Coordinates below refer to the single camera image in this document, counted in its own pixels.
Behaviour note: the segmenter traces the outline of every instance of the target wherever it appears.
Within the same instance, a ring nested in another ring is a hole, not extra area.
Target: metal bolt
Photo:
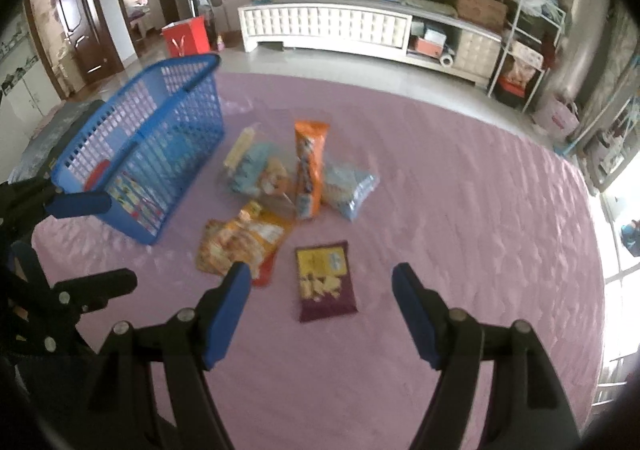
[[[464,322],[466,320],[466,311],[458,307],[449,309],[449,318],[454,322]]]
[[[190,307],[185,307],[184,309],[180,309],[178,311],[177,316],[180,322],[190,322],[196,316],[196,311],[194,311]]]
[[[531,325],[526,320],[516,320],[513,322],[513,326],[517,332],[524,335],[531,332]]]
[[[129,324],[127,322],[120,321],[113,326],[113,332],[117,335],[123,335],[129,330]]]
[[[44,339],[44,348],[49,351],[49,353],[54,352],[56,350],[56,341],[50,336],[47,336]]]

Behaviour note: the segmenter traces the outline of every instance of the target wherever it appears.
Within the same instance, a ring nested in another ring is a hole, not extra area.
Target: shopping basket
[[[98,217],[153,244],[224,136],[216,54],[147,67],[89,119],[60,155],[51,179],[66,193],[106,191]]]

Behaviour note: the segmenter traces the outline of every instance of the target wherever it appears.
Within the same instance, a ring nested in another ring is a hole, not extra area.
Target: pink tablecloth
[[[328,151],[377,171],[382,183],[355,223],[325,210],[281,248],[273,283],[249,297],[226,359],[207,381],[238,450],[405,449],[437,373],[420,361],[391,293],[408,261],[449,306],[479,321],[528,319],[578,425],[600,369],[604,284],[586,189],[569,163],[529,141],[423,102],[355,86],[220,74],[222,97],[251,112],[227,117],[228,139],[153,247],[80,218],[41,223],[33,244],[51,281],[130,267],[138,288],[80,332],[95,349],[120,319],[142,326],[193,306],[218,280],[193,265],[205,221],[242,200],[220,191],[222,155],[241,126],[262,121],[292,144],[292,120],[330,121]],[[293,250],[350,243],[360,312],[300,324]],[[483,367],[465,447],[478,441],[489,393]],[[162,384],[159,407],[170,417]]]

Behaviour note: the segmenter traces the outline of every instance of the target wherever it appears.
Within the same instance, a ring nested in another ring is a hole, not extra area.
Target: white tv cabinet
[[[501,37],[458,18],[387,0],[271,0],[238,8],[244,49],[260,42],[386,58],[473,81],[486,88]],[[409,48],[414,19],[435,22],[456,51],[453,65]]]

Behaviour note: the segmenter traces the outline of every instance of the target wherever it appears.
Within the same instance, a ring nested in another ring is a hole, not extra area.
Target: maroon snack packet
[[[296,249],[300,322],[358,312],[347,250],[346,241]]]

